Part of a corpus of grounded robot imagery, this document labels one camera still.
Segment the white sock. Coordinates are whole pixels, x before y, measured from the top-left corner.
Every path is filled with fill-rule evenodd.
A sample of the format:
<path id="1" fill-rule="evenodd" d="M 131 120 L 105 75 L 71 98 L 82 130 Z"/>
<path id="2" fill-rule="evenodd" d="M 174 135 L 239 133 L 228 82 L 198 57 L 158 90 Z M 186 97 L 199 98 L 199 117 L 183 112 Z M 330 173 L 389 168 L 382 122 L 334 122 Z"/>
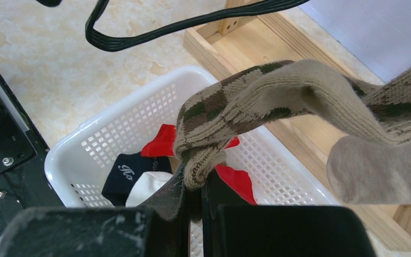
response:
<path id="1" fill-rule="evenodd" d="M 173 174 L 162 171 L 144 172 L 131 189 L 125 207 L 136 207 L 143 203 L 172 177 Z"/>

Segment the red sock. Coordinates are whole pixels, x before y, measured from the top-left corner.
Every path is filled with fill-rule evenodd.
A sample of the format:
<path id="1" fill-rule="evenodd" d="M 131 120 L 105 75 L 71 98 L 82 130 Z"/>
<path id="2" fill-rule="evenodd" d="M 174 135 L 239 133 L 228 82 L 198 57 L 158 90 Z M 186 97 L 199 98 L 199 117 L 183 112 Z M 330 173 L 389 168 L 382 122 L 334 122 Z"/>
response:
<path id="1" fill-rule="evenodd" d="M 174 157 L 176 127 L 162 124 L 156 136 L 140 151 L 142 157 Z"/>
<path id="2" fill-rule="evenodd" d="M 217 165 L 215 168 L 220 179 L 239 197 L 251 205 L 257 205 L 254 198 L 252 180 L 247 171 L 235 170 L 226 165 Z"/>

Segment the white plastic basket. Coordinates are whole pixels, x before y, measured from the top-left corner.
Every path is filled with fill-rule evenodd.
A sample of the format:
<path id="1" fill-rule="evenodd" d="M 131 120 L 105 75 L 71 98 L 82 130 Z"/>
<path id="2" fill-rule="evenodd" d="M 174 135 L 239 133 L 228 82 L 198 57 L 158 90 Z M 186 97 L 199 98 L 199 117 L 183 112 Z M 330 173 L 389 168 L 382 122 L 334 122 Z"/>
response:
<path id="1" fill-rule="evenodd" d="M 192 121 L 186 102 L 216 83 L 205 69 L 185 66 L 162 75 L 84 121 L 56 143 L 44 164 L 46 178 L 67 207 L 111 207 L 102 195 L 105 180 L 120 154 L 135 154 L 152 141 L 162 125 L 176 125 L 180 114 Z M 337 205 L 325 186 L 264 126 L 238 136 L 189 138 L 180 128 L 176 155 L 188 171 L 204 171 L 219 161 L 248 173 L 254 198 L 262 205 Z"/>

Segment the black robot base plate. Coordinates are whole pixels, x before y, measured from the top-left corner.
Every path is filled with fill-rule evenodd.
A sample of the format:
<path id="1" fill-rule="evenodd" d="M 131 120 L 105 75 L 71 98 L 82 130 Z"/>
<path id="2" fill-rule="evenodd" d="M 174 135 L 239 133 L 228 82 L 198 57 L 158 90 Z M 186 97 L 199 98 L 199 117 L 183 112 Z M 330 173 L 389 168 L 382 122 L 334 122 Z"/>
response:
<path id="1" fill-rule="evenodd" d="M 20 211 L 62 206 L 44 173 L 49 147 L 0 74 L 0 238 Z"/>

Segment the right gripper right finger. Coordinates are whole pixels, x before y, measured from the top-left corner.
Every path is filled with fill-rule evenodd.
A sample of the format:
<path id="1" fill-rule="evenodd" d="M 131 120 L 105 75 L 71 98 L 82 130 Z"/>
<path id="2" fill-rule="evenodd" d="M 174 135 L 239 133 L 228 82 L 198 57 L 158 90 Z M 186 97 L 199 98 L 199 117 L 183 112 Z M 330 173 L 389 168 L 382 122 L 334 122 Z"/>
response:
<path id="1" fill-rule="evenodd" d="M 205 256 L 375 256 L 365 228 L 339 206 L 252 205 L 213 171 L 201 191 Z"/>

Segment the brown argyle sock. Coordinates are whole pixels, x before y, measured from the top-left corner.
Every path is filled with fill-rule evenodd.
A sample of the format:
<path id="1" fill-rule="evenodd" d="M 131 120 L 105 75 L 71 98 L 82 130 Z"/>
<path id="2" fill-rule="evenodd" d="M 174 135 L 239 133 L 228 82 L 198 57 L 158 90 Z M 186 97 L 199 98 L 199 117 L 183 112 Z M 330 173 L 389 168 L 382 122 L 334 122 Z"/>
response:
<path id="1" fill-rule="evenodd" d="M 185 105 L 193 118 L 189 122 L 186 115 L 178 116 L 175 155 L 183 122 L 190 140 L 229 135 L 226 147 L 234 137 L 268 122 L 303 115 L 317 115 L 349 135 L 374 143 L 398 145 L 411 141 L 411 67 L 377 86 L 314 59 L 276 61 L 217 82 Z M 188 171 L 187 162 L 181 161 L 189 190 L 201 188 L 216 165 Z"/>

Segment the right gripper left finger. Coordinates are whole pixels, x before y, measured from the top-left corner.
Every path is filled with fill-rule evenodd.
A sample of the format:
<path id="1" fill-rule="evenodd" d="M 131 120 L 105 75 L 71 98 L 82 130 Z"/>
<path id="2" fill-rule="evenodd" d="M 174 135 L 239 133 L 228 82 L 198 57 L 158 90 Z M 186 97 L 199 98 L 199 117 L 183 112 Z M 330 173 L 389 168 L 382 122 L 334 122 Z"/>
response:
<path id="1" fill-rule="evenodd" d="M 2 235 L 0 256 L 185 256 L 184 169 L 133 208 L 21 211 Z"/>

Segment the cream thin sock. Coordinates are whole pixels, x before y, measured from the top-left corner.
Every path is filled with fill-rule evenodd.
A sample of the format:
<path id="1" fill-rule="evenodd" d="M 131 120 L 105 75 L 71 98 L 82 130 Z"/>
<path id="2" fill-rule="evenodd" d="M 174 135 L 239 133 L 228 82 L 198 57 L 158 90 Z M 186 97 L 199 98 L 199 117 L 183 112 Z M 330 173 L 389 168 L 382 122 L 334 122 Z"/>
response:
<path id="1" fill-rule="evenodd" d="M 411 141 L 388 146 L 343 137 L 331 148 L 326 171 L 345 203 L 411 205 Z"/>

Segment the navy santa sock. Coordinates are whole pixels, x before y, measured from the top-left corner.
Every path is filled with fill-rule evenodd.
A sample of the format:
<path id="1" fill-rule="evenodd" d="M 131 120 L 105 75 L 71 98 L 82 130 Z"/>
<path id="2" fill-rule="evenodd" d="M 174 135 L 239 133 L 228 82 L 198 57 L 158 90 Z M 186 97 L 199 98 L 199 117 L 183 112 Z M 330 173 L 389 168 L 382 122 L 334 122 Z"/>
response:
<path id="1" fill-rule="evenodd" d="M 115 207 L 125 206 L 134 184 L 147 171 L 173 174 L 168 157 L 142 157 L 139 153 L 118 155 L 105 181 L 102 195 Z"/>

